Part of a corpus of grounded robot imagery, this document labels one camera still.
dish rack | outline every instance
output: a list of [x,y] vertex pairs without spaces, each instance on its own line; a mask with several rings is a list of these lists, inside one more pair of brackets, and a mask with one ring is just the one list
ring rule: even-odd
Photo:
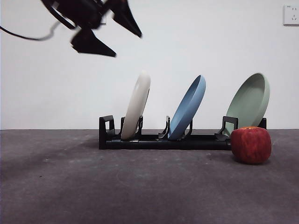
[[[181,150],[231,150],[230,138],[223,135],[226,123],[234,124],[234,130],[238,129],[238,118],[224,116],[222,128],[215,134],[192,134],[192,121],[189,130],[178,140],[168,140],[170,117],[166,116],[166,127],[161,133],[143,134],[143,116],[137,123],[134,137],[130,140],[121,140],[121,132],[125,117],[121,118],[121,130],[115,133],[114,118],[112,115],[99,119],[99,149],[181,149]],[[263,118],[259,127],[267,127],[267,119]]]

black robotic arm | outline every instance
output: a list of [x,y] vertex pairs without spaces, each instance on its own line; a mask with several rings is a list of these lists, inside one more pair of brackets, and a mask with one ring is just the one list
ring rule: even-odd
[[113,20],[138,37],[142,33],[133,18],[127,0],[41,0],[49,12],[69,29],[81,30],[71,43],[79,53],[116,56],[116,53],[94,35],[92,29],[101,26],[102,17],[108,10],[114,12]]

black cable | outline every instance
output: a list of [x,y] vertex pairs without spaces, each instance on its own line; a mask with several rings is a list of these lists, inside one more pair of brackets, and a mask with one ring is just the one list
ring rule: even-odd
[[3,27],[0,26],[0,29],[2,29],[4,32],[12,35],[12,36],[17,36],[19,38],[25,39],[25,40],[31,40],[31,41],[45,41],[48,40],[50,38],[52,38],[54,36],[54,30],[58,27],[58,25],[60,24],[59,21],[55,22],[53,24],[53,26],[50,28],[50,33],[44,37],[41,38],[32,38],[32,37],[26,37],[26,36],[22,36],[22,35],[18,35],[18,34],[14,34],[10,31],[8,31],[7,29],[4,29]]

red apple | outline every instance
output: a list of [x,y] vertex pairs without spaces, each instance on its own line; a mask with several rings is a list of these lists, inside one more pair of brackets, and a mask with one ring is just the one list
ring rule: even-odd
[[262,163],[271,154],[271,138],[268,131],[260,127],[242,127],[230,136],[232,152],[239,160],[248,164]]

concrete floor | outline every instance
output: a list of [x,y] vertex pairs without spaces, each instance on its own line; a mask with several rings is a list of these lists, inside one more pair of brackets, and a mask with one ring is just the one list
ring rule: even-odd
[[97,130],[1,131],[3,224],[298,224],[299,130],[230,151],[99,150]]

